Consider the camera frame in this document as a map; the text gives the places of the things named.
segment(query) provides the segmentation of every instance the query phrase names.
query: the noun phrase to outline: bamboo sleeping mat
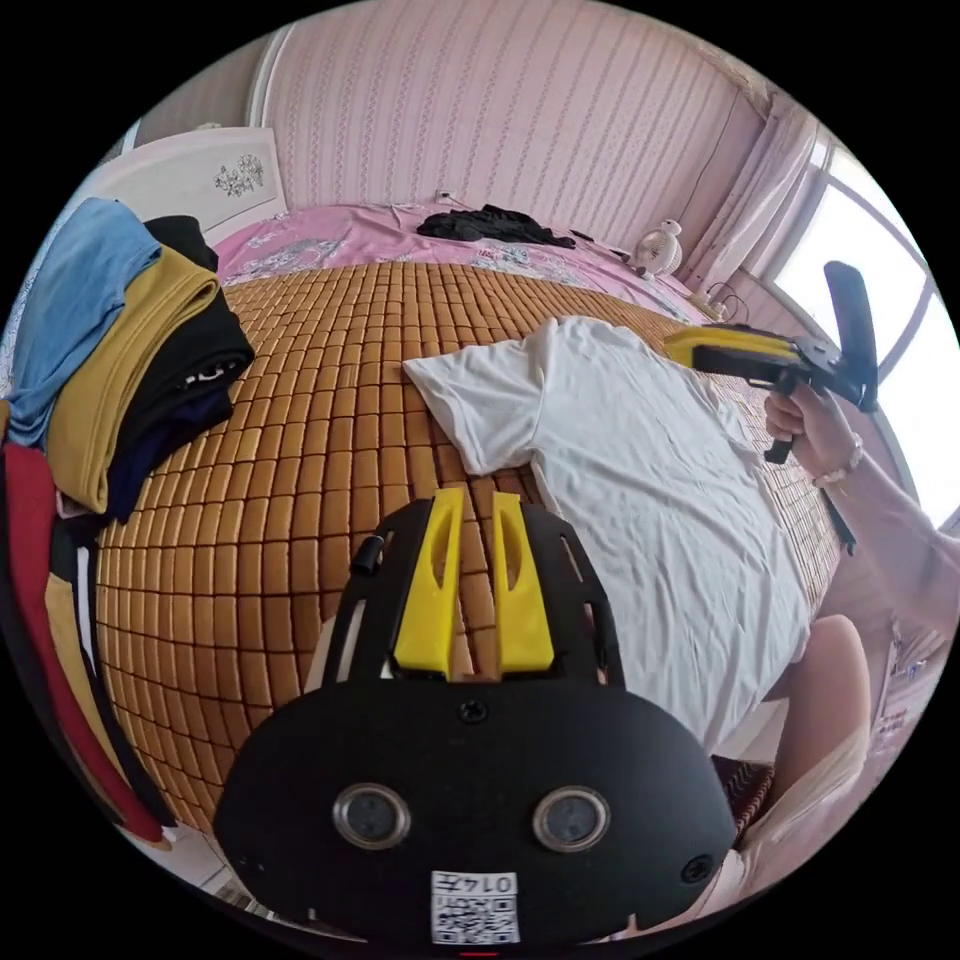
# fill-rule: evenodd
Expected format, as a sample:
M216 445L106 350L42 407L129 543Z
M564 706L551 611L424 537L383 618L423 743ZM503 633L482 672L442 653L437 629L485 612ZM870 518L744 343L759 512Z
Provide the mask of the bamboo sleeping mat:
M257 352L233 417L156 471L130 522L105 531L97 574L117 716L177 817L204 831L251 729L301 693L353 546L438 486L469 493L461 667L468 643L489 662L491 495L539 497L525 469L468 480L401 361L522 337L550 316L600 317L654 348L678 326L603 294L464 266L345 267L226 293ZM764 448L762 394L714 380ZM837 538L798 467L766 479L816 609Z

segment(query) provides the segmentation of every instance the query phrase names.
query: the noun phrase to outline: window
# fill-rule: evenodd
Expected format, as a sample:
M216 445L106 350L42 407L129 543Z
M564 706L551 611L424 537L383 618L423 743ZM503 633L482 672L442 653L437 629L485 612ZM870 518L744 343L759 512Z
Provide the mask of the window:
M960 453L947 426L948 411L960 407L960 344L916 240L879 184L839 146L811 168L816 186L802 229L771 260L764 280L839 345L823 265L841 260L861 272L880 407L921 507L940 525L960 506Z
M960 346L943 301L933 297L903 356L880 384L880 407L937 526L960 506Z

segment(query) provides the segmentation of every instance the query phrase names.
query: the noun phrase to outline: pink sleeve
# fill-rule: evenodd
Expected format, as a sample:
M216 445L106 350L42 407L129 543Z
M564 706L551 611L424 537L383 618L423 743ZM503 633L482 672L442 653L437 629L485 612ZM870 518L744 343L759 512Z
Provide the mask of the pink sleeve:
M936 530L870 457L829 493L895 612L953 636L960 621L960 541Z

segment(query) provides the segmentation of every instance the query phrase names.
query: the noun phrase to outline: pink bedsheet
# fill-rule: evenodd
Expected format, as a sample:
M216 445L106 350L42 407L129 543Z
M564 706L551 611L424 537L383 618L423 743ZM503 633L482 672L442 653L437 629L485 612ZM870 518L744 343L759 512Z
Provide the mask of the pink bedsheet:
M450 209L439 204L342 205L274 217L217 245L220 282L226 287L299 270L361 263L459 263L598 290L684 323L704 322L676 280L641 280L600 243L574 237L577 246L568 250L497 240L438 240L417 233L430 214ZM554 232L566 234L556 228Z

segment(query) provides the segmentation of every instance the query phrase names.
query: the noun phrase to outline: trigger handle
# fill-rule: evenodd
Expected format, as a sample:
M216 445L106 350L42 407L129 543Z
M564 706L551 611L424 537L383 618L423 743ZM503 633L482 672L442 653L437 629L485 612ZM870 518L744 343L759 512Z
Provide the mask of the trigger handle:
M797 375L792 370L784 370L783 373L780 374L780 379L773 389L777 393L789 397L790 394L793 393L796 385ZM767 463L783 466L783 464L787 462L787 457L790 456L790 451L793 449L793 441L795 439L796 437L791 437L789 440L774 440L770 449L764 451L763 459L766 460Z

